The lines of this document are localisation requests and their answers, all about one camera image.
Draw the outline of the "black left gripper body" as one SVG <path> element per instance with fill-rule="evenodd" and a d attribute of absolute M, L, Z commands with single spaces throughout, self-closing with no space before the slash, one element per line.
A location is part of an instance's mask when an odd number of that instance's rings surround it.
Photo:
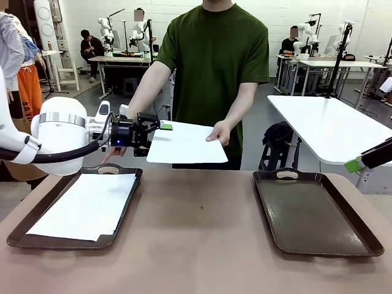
<path fill-rule="evenodd" d="M 111 147 L 132 148 L 136 143 L 150 143 L 148 133 L 137 122 L 123 120 L 111 125 Z"/>

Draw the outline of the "person's right hand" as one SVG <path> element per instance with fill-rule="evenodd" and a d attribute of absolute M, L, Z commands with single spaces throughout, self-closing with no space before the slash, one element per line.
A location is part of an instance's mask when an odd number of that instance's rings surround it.
<path fill-rule="evenodd" d="M 115 148 L 110 148 L 106 153 L 105 156 L 102 160 L 102 163 L 106 163 L 108 162 L 108 160 L 113 157 L 113 156 L 120 156 L 122 157 L 123 155 L 125 155 L 127 151 L 127 148 L 121 148 L 121 147 L 115 147 Z"/>

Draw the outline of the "person's left hand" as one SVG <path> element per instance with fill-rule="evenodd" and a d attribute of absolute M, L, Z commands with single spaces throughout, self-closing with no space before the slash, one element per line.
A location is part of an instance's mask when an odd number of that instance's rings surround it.
<path fill-rule="evenodd" d="M 228 146 L 230 141 L 230 132 L 233 129 L 233 124 L 229 119 L 224 119 L 217 122 L 212 132 L 207 136 L 206 141 L 218 140 L 223 147 Z"/>

